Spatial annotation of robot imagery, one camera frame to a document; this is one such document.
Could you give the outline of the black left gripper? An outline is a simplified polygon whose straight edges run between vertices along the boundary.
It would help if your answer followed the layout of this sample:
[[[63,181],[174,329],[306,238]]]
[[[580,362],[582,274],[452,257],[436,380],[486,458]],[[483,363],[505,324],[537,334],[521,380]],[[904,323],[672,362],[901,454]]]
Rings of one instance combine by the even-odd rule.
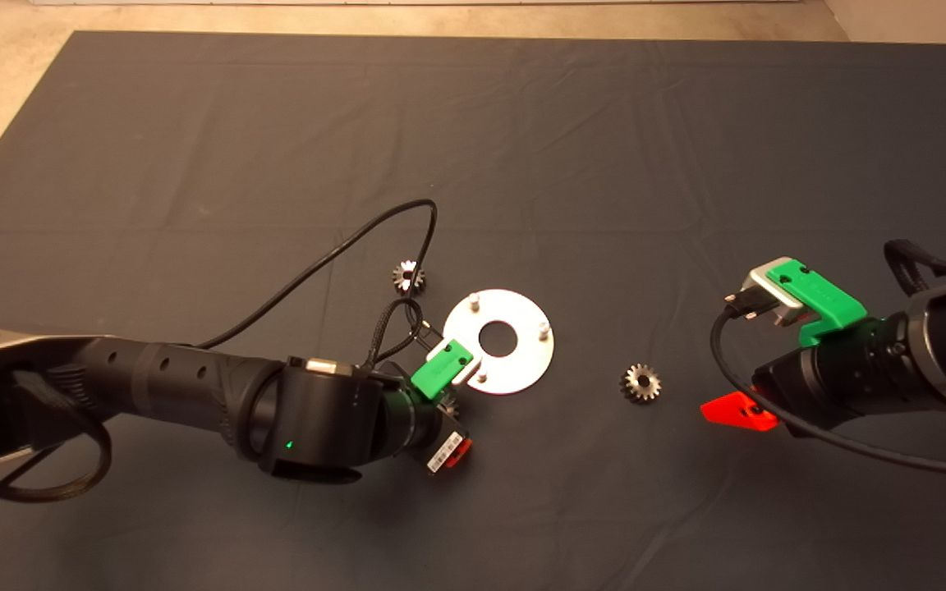
[[[436,476],[457,468],[473,441],[457,416],[457,402],[445,396],[431,401],[416,390],[411,375],[387,360],[379,408],[379,459],[406,457]]]

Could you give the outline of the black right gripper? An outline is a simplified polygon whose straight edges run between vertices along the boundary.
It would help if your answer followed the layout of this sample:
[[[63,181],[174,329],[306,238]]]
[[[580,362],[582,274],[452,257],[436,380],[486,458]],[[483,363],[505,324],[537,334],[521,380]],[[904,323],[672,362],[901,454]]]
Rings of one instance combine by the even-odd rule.
[[[905,319],[865,319],[826,334],[818,345],[772,360],[752,388],[797,418],[827,430],[870,415],[925,410],[925,384],[910,360]],[[700,406],[712,424],[767,433],[778,418],[746,393]]]

